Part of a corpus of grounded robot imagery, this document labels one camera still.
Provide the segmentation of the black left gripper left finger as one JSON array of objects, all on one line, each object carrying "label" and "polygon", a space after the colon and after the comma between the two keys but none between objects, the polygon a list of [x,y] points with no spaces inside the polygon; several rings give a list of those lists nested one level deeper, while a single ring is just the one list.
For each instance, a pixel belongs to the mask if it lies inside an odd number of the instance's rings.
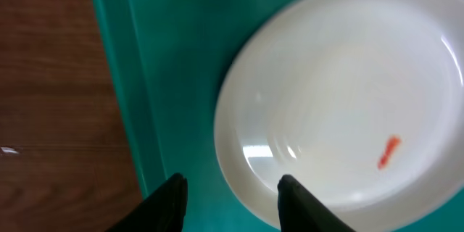
[{"label": "black left gripper left finger", "polygon": [[175,173],[107,232],[181,232],[187,202],[187,179]]}]

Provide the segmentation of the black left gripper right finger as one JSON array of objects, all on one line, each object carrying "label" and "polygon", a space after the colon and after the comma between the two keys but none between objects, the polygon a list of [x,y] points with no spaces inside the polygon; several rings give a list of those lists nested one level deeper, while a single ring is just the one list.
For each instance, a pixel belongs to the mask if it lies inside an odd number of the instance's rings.
[{"label": "black left gripper right finger", "polygon": [[355,232],[292,175],[283,175],[277,188],[282,232]]}]

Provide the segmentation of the white plate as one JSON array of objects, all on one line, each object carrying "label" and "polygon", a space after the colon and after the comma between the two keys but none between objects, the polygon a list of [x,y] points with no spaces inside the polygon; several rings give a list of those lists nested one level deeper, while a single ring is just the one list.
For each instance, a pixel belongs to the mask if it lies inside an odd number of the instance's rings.
[{"label": "white plate", "polygon": [[356,231],[420,220],[463,188],[463,0],[295,1],[228,71],[214,143],[236,198],[273,227],[285,174]]}]

